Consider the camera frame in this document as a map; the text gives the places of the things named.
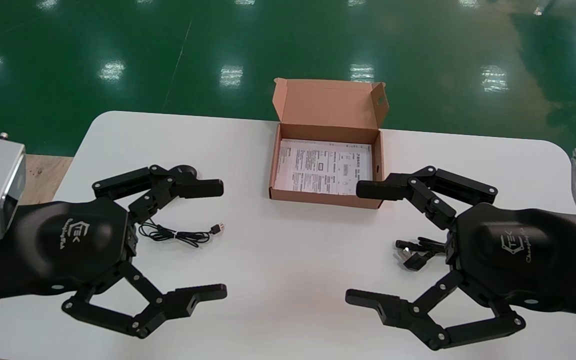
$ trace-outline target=table top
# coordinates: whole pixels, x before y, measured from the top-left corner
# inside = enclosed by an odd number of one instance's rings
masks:
[[[224,283],[228,297],[197,306],[146,339],[75,321],[60,306],[71,294],[0,301],[0,358],[43,359],[570,359],[576,315],[518,308],[527,328],[462,348],[430,351],[409,331],[383,326],[374,310],[345,303],[347,289],[414,300],[448,273],[435,258],[416,273],[401,269],[392,243],[418,236],[443,240],[407,202],[379,210],[268,198],[276,123],[142,112],[105,112],[91,125],[55,200],[94,198],[103,178],[158,164],[188,164],[220,178],[219,198],[174,200],[154,221],[200,231],[224,223],[201,249],[142,238],[133,264],[162,292]],[[411,173],[435,166],[499,189],[499,208],[574,213],[570,163],[546,141],[384,130],[384,166]],[[134,197],[119,203],[127,205]],[[461,212],[467,205],[446,199]],[[139,312],[146,301],[126,281],[93,298],[96,305]],[[432,311],[442,326],[492,317],[455,291]]]

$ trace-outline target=logo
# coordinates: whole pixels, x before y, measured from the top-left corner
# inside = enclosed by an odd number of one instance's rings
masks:
[[[513,235],[512,231],[504,231],[501,235],[501,248],[512,255],[524,250],[524,239],[519,235]]]
[[[522,227],[519,230],[521,235],[513,235],[512,231],[504,231],[505,235],[501,235],[501,248],[512,255],[527,249],[526,263],[530,264],[533,261],[533,246],[530,244],[530,239],[526,235],[526,230]]]
[[[61,228],[61,235],[59,236],[59,250],[64,250],[67,238],[72,238],[72,243],[79,243],[82,242],[82,237],[85,237],[88,234],[88,229],[90,227],[89,223],[85,223],[84,221],[76,223],[72,222],[72,218],[67,219],[66,223],[64,223]]]

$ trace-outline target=cardboard box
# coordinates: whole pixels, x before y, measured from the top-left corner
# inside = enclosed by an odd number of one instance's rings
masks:
[[[384,149],[380,127],[388,113],[384,82],[340,80],[274,80],[272,104],[279,116],[270,167],[270,198],[378,209],[381,200],[355,195],[308,193],[275,189],[282,139],[372,145],[372,179],[384,180]]]

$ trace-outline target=box lid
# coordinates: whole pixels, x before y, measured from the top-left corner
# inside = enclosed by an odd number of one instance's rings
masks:
[[[388,114],[384,82],[275,80],[272,104],[283,124],[378,129]]]

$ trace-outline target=paper document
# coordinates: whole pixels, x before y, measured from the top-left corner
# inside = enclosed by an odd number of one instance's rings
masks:
[[[373,179],[372,145],[282,139],[274,188],[355,195],[359,180]]]

